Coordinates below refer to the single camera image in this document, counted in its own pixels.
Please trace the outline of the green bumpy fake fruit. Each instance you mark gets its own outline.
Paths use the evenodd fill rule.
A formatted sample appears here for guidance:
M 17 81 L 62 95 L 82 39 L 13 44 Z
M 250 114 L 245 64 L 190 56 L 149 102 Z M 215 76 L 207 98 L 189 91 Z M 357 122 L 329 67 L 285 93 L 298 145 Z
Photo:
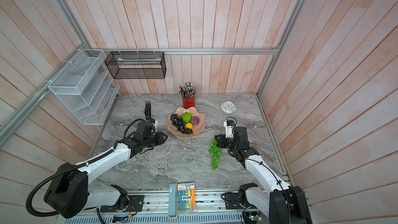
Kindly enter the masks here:
M 183 120 L 185 123 L 189 123 L 189 122 L 191 122 L 192 115 L 191 115 L 189 112 L 185 112 L 185 113 L 183 113 L 183 114 L 181 115 L 181 118 L 182 118 L 182 120 Z

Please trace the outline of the yellow fake pear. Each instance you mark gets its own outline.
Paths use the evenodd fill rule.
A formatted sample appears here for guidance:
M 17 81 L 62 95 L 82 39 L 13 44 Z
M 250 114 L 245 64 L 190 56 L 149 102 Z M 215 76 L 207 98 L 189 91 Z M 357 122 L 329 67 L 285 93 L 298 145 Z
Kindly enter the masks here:
M 189 122 L 189 123 L 186 123 L 186 126 L 185 126 L 186 129 L 189 129 L 189 130 L 192 131 L 192 130 L 193 130 L 193 127 L 194 127 L 194 126 L 193 126 L 192 123 L 190 123 L 190 122 Z

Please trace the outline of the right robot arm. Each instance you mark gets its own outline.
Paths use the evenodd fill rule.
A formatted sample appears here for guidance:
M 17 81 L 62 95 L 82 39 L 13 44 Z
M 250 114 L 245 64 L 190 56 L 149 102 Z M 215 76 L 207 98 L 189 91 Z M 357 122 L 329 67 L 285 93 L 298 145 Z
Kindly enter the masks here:
M 237 193 L 243 207 L 257 208 L 271 224 L 311 224 L 307 198 L 299 186 L 291 186 L 266 165 L 248 141 L 246 127 L 226 127 L 215 136 L 217 147 L 226 149 L 260 183 L 241 185 Z

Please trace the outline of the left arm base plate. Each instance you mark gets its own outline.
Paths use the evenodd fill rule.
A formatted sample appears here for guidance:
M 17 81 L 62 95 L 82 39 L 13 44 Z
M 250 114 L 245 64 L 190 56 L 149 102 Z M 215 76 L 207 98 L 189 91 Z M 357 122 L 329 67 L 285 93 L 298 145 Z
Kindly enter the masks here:
M 128 195 L 113 206 L 101 206 L 102 213 L 111 212 L 141 212 L 144 204 L 144 195 Z

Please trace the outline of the dark purple grape bunch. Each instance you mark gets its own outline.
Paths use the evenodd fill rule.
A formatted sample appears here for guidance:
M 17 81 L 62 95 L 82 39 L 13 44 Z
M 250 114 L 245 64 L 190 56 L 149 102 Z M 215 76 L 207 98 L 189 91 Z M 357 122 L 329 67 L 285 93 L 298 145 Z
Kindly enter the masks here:
M 181 134 L 192 135 L 193 130 L 186 129 L 186 123 L 182 120 L 181 116 L 178 114 L 171 114 L 170 121 L 172 125 L 179 131 Z

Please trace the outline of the purple fake fruit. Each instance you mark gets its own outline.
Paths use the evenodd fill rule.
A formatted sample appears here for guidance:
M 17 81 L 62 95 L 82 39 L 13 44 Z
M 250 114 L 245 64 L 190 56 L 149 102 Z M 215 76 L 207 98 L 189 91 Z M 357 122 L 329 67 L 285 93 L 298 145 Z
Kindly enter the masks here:
M 192 117 L 190 123 L 191 123 L 193 126 L 199 125 L 199 124 L 200 124 L 200 119 L 199 119 L 199 117 L 198 117 L 198 116 Z

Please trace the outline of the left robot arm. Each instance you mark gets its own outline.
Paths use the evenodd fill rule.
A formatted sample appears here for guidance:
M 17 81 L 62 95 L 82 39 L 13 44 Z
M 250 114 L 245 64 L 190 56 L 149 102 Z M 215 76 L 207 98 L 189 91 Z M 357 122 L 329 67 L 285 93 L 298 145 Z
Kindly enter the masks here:
M 156 131 L 153 123 L 141 121 L 136 131 L 127 135 L 109 150 L 90 160 L 59 167 L 57 177 L 51 180 L 44 201 L 64 218 L 72 218 L 85 209 L 111 206 L 117 211 L 129 207 L 127 191 L 118 185 L 89 190 L 89 185 L 112 167 L 162 145 L 167 135 Z

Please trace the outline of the light blue flat case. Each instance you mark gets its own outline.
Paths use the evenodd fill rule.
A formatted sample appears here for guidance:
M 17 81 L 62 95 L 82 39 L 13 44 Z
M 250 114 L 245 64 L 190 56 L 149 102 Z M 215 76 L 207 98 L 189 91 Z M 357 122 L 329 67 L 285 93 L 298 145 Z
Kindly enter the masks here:
M 170 220 L 177 218 L 177 207 L 178 207 L 178 192 L 177 183 L 171 183 L 169 185 L 169 203 L 168 203 L 168 217 Z

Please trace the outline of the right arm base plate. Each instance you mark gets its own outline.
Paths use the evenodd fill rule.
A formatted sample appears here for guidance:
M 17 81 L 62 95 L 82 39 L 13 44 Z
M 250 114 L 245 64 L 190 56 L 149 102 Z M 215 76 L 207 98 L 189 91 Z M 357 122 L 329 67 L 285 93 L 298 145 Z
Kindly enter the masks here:
M 245 195 L 242 192 L 225 192 L 221 195 L 226 209 L 244 209 L 248 206 Z

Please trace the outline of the highlighter marker pack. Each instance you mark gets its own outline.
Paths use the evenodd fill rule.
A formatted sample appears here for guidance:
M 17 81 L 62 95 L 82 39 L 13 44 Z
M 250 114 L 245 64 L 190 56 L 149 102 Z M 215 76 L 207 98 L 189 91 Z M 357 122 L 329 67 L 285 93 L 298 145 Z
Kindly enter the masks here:
M 185 181 L 177 183 L 178 211 L 181 213 L 197 212 L 196 183 Z

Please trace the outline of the red pencil cup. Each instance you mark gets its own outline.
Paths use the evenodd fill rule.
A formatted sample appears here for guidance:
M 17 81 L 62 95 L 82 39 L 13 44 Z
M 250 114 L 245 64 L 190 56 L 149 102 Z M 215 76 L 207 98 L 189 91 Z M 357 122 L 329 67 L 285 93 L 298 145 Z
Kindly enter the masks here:
M 185 108 L 185 109 L 195 107 L 195 97 L 192 97 L 190 99 L 187 99 L 184 97 L 184 98 L 182 98 L 182 102 L 183 102 L 183 108 Z

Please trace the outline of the black mesh wall basket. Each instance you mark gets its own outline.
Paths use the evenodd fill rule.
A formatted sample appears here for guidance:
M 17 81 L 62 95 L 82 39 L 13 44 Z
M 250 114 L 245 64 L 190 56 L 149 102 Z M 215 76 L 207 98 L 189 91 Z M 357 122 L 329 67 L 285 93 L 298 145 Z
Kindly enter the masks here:
M 164 79 L 164 53 L 157 51 L 111 51 L 105 65 L 114 79 Z

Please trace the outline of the pink scalloped fruit bowl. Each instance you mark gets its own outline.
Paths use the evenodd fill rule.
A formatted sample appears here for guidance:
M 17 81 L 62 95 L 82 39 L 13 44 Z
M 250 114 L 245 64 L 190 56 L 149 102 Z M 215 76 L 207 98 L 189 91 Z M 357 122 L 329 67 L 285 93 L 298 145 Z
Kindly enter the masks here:
M 205 115 L 195 107 L 178 108 L 168 117 L 168 130 L 177 138 L 189 139 L 198 136 L 205 128 Z

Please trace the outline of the aluminium front rail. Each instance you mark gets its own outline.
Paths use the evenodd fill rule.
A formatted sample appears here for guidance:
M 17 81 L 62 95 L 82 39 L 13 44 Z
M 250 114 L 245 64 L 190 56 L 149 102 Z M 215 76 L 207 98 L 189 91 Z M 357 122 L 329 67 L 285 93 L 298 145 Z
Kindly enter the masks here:
M 228 209 L 233 207 L 259 209 L 273 223 L 312 223 L 304 191 L 298 186 L 281 189 L 277 187 L 270 192 L 261 190 L 256 184 L 240 186 L 237 193 L 226 192 L 222 195 Z M 70 186 L 68 189 L 53 187 L 48 189 L 44 201 L 65 218 L 72 218 L 82 210 L 108 206 L 115 212 L 126 212 L 142 209 L 142 198 L 128 195 L 127 191 L 117 185 L 109 190 L 88 192 L 86 186 Z M 169 208 L 172 216 L 178 211 L 196 210 L 196 197 L 193 190 L 177 191 L 172 184 L 169 191 Z

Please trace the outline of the green grape bunch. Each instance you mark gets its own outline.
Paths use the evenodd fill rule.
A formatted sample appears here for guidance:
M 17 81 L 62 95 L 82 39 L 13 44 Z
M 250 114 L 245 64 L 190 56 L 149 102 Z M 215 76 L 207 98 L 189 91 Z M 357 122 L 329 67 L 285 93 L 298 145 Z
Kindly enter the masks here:
M 220 161 L 221 148 L 217 146 L 217 141 L 215 139 L 213 139 L 210 142 L 210 153 L 211 153 L 211 168 L 213 170 L 216 170 Z

